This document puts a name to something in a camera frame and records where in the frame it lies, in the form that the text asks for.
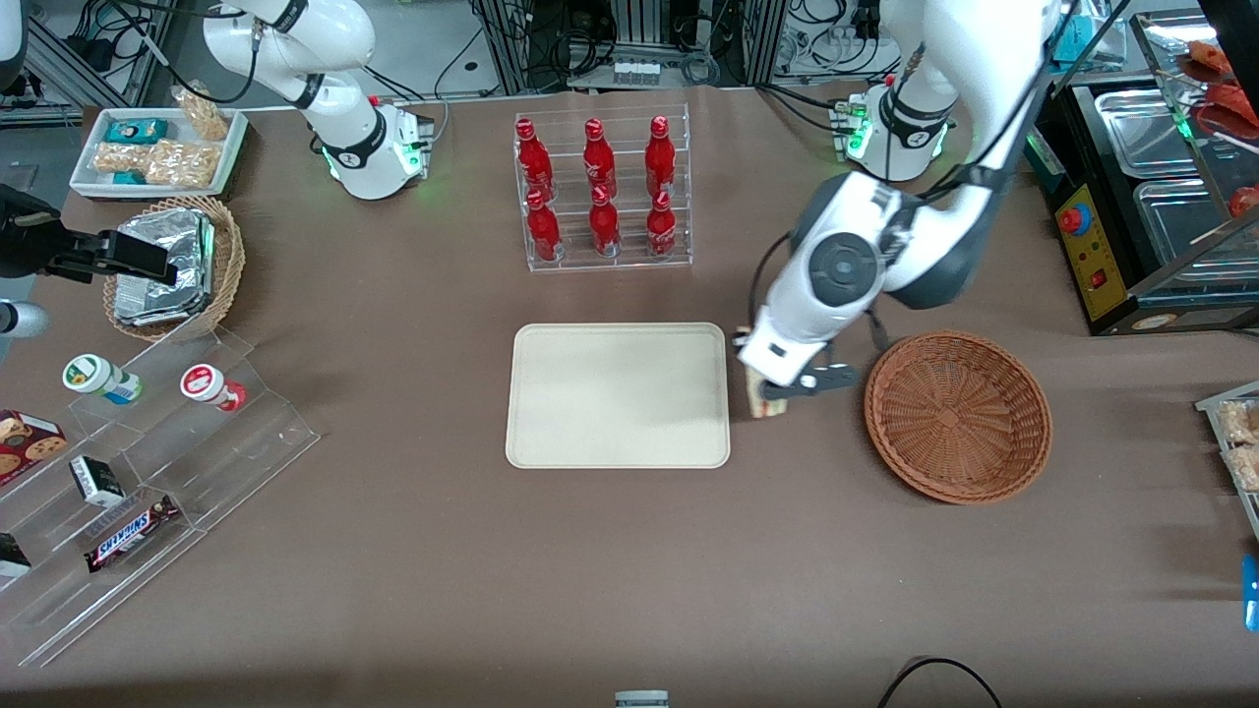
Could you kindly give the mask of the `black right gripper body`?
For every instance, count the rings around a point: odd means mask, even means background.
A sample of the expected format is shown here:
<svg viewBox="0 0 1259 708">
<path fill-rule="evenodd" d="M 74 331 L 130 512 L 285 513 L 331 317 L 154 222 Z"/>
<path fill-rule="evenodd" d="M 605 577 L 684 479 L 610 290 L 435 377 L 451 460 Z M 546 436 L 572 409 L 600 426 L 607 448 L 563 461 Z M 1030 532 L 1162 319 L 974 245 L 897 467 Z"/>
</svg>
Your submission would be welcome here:
<svg viewBox="0 0 1259 708">
<path fill-rule="evenodd" d="M 89 282 L 99 267 L 98 238 L 65 227 L 59 210 L 28 193 L 1 186 L 1 277 L 42 273 Z"/>
</svg>

